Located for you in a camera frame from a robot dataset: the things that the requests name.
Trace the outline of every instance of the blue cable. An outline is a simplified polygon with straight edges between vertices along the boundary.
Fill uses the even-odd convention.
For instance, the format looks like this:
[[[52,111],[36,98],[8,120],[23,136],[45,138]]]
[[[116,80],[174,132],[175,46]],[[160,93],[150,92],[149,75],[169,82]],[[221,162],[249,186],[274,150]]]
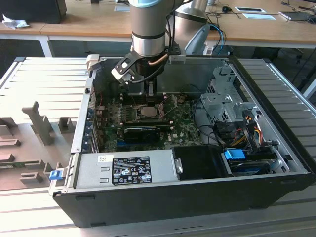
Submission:
[[[217,29],[218,33],[221,34],[221,37],[222,37],[222,45],[221,45],[221,49],[219,50],[218,54],[217,55],[220,55],[221,51],[223,50],[224,48],[224,35],[223,35],[223,32],[217,27],[215,26],[214,24],[210,24],[211,26],[213,26],[215,29]]]

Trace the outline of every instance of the floor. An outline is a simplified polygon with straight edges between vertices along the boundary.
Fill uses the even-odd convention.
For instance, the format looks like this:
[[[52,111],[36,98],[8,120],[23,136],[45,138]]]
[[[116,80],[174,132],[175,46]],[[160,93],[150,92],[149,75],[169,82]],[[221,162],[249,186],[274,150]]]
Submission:
[[[130,43],[128,42],[53,41],[52,45],[56,57],[86,57],[87,55],[94,53],[105,56],[124,56],[130,50]],[[225,56],[225,52],[228,51],[233,52],[233,55],[239,58],[252,58],[254,55],[258,56],[258,49],[255,51],[254,47],[225,47],[225,50],[221,55]],[[290,81],[292,81],[312,51],[312,49],[296,50],[283,48],[276,53],[275,49],[264,48],[259,49],[259,56],[270,57],[271,55],[276,54],[276,57],[272,62]],[[302,55],[302,58],[299,61],[297,61],[298,55]],[[40,43],[37,40],[0,39],[0,62],[3,62],[0,64],[0,78],[18,56],[43,57],[44,54]],[[294,82],[295,86],[298,86],[301,83],[302,79],[308,74],[315,63],[316,53],[311,57],[309,62],[306,63],[303,70],[297,76]],[[316,104],[316,93],[311,97],[310,101],[313,104]]]

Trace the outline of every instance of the copper tube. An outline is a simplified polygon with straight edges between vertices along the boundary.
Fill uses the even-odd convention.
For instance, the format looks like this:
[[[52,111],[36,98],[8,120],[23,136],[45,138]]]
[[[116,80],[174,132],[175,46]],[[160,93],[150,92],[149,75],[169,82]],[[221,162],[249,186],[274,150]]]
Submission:
[[[148,64],[149,64],[149,66],[155,66],[167,58],[168,58],[168,54],[165,54],[164,56],[162,56],[161,58],[159,58],[158,60],[156,60],[154,62],[148,62]]]

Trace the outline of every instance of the yellow wire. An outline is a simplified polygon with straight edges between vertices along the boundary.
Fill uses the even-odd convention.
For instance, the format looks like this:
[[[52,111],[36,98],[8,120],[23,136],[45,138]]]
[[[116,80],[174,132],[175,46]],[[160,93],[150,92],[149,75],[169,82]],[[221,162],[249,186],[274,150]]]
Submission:
[[[257,129],[255,129],[255,131],[258,133],[258,136],[259,136],[259,143],[261,143],[261,132]]]
[[[244,139],[246,138],[246,136],[243,136],[242,138],[240,138],[238,141],[236,141],[235,143],[232,144],[232,147],[238,145],[239,143],[241,143]]]

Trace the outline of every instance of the green circuit board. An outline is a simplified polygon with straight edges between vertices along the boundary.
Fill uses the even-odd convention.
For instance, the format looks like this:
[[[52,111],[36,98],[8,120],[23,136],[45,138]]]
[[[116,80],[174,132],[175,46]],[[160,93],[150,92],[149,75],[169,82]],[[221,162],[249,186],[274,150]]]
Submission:
[[[107,117],[106,125],[102,126],[103,132],[103,152],[120,151],[148,151],[171,149],[174,146],[194,146],[201,145],[202,141],[191,118],[192,107],[189,101],[180,100],[172,95],[163,103],[156,104],[155,108],[159,113],[165,114],[163,117],[157,115],[161,121],[172,121],[172,129],[162,131],[160,140],[152,144],[125,144],[123,139],[123,128],[120,121],[136,122],[141,119],[151,121],[151,118],[142,117],[140,111],[145,105],[122,105],[121,102],[112,101],[106,105]]]

